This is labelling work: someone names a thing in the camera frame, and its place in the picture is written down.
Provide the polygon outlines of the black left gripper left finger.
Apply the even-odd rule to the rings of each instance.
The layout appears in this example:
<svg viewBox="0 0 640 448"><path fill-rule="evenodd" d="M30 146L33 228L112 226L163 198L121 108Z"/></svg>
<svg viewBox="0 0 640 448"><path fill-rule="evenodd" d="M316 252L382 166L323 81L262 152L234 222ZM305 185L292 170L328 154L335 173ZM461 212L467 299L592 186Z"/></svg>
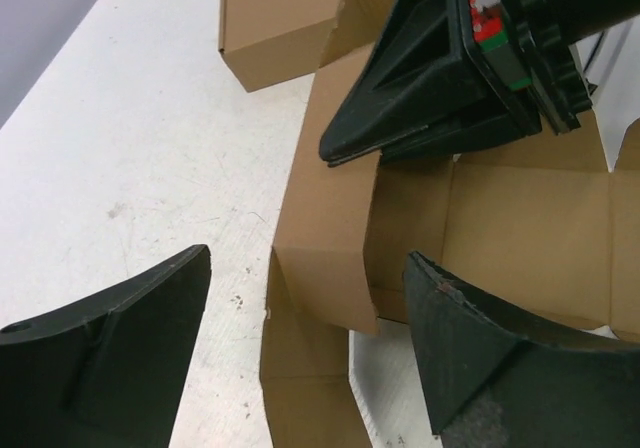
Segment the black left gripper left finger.
<svg viewBox="0 0 640 448"><path fill-rule="evenodd" d="M168 446L210 280L210 250L193 245L2 328L2 446Z"/></svg>

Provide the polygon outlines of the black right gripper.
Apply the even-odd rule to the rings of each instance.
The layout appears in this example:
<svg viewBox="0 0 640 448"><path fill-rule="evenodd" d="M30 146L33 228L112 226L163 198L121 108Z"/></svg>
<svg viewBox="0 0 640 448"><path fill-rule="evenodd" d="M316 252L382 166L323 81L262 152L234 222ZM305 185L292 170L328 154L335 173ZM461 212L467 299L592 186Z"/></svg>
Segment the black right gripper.
<svg viewBox="0 0 640 448"><path fill-rule="evenodd" d="M639 13L639 0L396 0L319 142L337 166L495 148L580 126L592 95L575 45Z"/></svg>

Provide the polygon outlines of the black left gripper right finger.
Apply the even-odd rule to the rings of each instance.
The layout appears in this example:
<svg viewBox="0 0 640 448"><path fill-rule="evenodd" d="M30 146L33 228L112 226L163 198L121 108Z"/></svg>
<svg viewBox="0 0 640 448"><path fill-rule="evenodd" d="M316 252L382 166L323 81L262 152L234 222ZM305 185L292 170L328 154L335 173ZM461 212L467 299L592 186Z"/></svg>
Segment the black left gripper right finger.
<svg viewBox="0 0 640 448"><path fill-rule="evenodd" d="M639 347L521 309L418 252L403 273L431 431L446 447L635 447Z"/></svg>

